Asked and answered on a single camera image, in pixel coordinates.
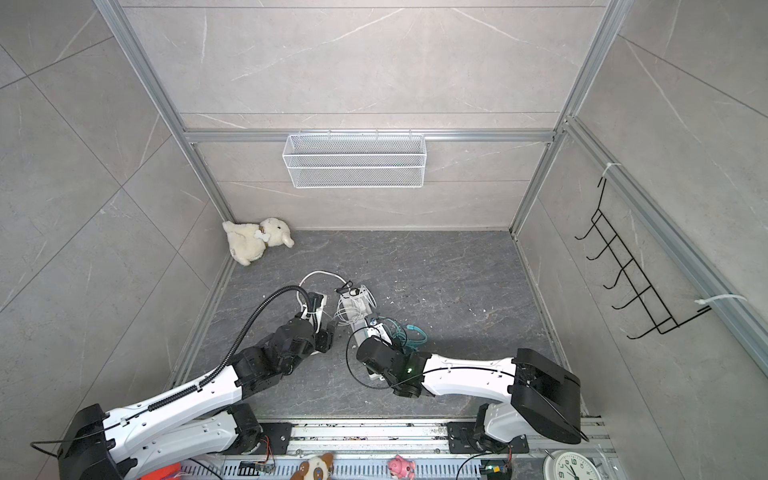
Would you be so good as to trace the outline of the white power strip colourful sockets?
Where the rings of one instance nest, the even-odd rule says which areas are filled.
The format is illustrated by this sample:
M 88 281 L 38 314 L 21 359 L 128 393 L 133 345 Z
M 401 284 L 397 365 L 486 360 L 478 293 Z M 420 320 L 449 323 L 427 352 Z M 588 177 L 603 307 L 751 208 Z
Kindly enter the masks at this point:
M 350 286 L 354 286 L 352 284 L 352 281 L 347 281 L 342 287 L 350 287 Z M 358 384 L 362 385 L 363 387 L 369 388 L 369 389 L 374 389 L 374 386 L 366 384 L 365 382 L 361 381 L 360 379 L 358 379 L 355 376 L 355 374 L 354 374 L 354 372 L 352 370 L 352 367 L 351 367 L 350 357 L 349 357 L 349 354 L 351 352 L 351 347 L 355 346 L 358 349 L 360 347 L 360 345 L 369 337 L 380 337 L 382 340 L 387 342 L 386 341 L 386 337 L 384 336 L 384 331 L 379 329 L 379 328 L 377 328 L 375 325 L 371 325 L 369 323 L 369 320 L 368 320 L 369 316 L 366 317 L 366 324 L 365 325 L 363 325 L 362 323 L 358 323 L 356 328 L 354 328 L 353 326 L 349 326 L 351 328 L 351 333 L 350 333 L 350 336 L 348 337 L 347 344 L 346 344 L 346 347 L 344 349 L 344 355 L 345 355 L 345 363 L 346 363 L 346 366 L 347 366 L 347 370 L 350 373 L 350 375 L 352 376 L 352 378 Z M 367 368 L 366 368 L 366 370 L 368 371 L 368 375 L 369 375 L 370 378 L 373 378 L 373 379 L 378 378 L 379 380 L 384 380 L 383 377 L 381 377 L 381 376 L 379 376 L 377 374 L 374 374 L 373 372 L 370 372 Z

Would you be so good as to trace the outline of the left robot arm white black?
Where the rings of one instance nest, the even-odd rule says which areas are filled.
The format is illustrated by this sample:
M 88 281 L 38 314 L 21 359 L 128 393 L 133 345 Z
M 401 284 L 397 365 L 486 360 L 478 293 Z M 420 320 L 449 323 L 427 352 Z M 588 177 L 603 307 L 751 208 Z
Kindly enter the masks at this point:
M 300 297 L 300 311 L 249 347 L 242 345 L 248 333 L 242 329 L 210 372 L 125 407 L 104 411 L 93 404 L 78 411 L 53 443 L 60 478 L 139 479 L 199 455 L 255 450 L 263 429 L 245 399 L 277 385 L 333 341 L 332 329 L 321 324 L 324 295 L 296 285 L 269 295 L 246 324 L 289 292 Z

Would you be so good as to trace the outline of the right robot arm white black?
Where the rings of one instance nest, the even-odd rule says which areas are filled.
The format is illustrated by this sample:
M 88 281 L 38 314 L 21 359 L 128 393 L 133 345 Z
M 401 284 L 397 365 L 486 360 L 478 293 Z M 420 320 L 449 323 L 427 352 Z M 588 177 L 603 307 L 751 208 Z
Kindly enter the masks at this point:
M 426 333 L 392 319 L 375 320 L 352 331 L 345 346 L 383 390 L 403 398 L 466 396 L 484 399 L 473 441 L 487 448 L 539 434 L 577 445 L 589 437 L 581 428 L 581 381 L 538 351 L 519 348 L 511 357 L 456 359 L 422 351 Z

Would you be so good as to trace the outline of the white charger with cable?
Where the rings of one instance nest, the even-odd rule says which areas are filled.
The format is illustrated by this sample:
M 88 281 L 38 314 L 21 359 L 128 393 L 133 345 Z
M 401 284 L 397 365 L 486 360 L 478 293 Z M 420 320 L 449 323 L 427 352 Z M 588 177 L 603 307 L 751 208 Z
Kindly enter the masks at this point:
M 342 325 L 356 328 L 358 323 L 365 325 L 366 317 L 376 310 L 376 299 L 365 285 L 342 287 L 334 318 Z

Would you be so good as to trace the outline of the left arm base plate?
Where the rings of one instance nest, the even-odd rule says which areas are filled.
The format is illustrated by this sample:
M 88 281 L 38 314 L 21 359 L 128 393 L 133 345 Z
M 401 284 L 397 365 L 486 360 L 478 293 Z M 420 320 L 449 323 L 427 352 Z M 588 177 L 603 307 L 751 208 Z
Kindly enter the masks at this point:
M 266 453 L 266 439 L 272 455 L 286 455 L 291 440 L 293 424 L 287 421 L 267 421 L 261 423 L 263 440 L 257 445 L 256 454 Z

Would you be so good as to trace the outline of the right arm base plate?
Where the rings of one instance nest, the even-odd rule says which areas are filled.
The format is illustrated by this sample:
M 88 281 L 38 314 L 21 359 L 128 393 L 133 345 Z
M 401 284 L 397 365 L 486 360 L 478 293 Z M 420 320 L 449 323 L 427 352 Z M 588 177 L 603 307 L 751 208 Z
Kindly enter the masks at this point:
M 451 454 L 527 454 L 527 437 L 519 435 L 507 442 L 494 440 L 481 433 L 474 422 L 448 422 L 446 424 L 448 449 Z

